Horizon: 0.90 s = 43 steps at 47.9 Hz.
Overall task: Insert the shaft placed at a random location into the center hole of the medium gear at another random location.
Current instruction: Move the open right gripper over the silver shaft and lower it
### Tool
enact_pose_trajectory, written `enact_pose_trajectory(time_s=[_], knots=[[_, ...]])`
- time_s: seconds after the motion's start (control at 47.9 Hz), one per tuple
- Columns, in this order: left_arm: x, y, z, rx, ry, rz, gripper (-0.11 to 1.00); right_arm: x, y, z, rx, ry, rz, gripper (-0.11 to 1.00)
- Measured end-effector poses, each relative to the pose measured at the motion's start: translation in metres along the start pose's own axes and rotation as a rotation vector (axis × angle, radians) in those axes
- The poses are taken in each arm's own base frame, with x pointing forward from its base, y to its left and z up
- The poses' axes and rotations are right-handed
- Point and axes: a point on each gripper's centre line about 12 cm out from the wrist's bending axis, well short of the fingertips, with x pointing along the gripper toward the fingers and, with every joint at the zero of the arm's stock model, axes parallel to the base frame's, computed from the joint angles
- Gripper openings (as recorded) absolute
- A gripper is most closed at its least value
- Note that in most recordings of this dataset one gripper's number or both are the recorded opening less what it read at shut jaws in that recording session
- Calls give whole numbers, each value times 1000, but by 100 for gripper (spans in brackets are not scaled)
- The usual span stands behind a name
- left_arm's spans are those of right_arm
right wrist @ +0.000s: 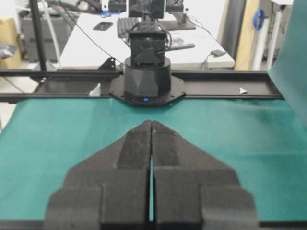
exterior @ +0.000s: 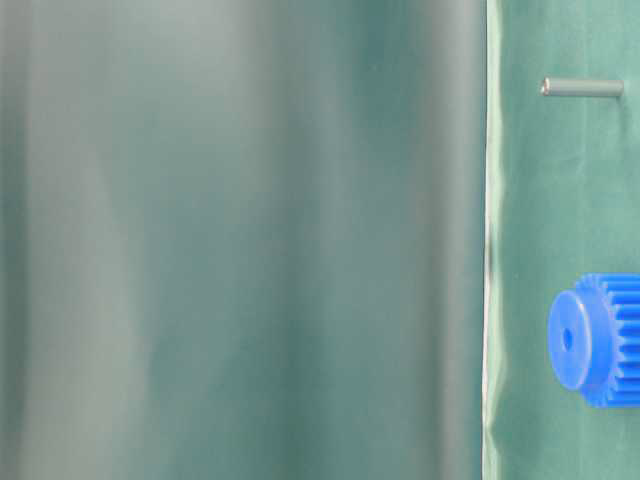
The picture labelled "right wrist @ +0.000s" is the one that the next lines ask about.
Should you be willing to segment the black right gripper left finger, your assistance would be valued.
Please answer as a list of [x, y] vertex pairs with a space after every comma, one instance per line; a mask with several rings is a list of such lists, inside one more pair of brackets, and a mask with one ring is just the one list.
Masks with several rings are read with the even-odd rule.
[[47, 230], [143, 230], [149, 221], [152, 123], [72, 166], [45, 213]]

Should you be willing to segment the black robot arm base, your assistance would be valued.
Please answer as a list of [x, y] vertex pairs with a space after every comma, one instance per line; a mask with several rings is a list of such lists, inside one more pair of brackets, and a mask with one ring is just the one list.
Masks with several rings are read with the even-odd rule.
[[110, 95], [137, 106], [160, 106], [186, 95], [184, 81], [172, 75], [171, 61], [165, 56], [170, 38], [160, 27], [166, 10], [164, 0], [129, 0], [129, 17], [140, 21], [128, 31], [131, 55], [124, 72], [114, 78]]

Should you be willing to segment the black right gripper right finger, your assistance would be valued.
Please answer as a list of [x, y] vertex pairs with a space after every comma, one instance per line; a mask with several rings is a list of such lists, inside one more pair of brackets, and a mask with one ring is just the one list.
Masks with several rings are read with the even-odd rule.
[[253, 195], [236, 171], [164, 124], [152, 123], [155, 223], [159, 230], [256, 230]]

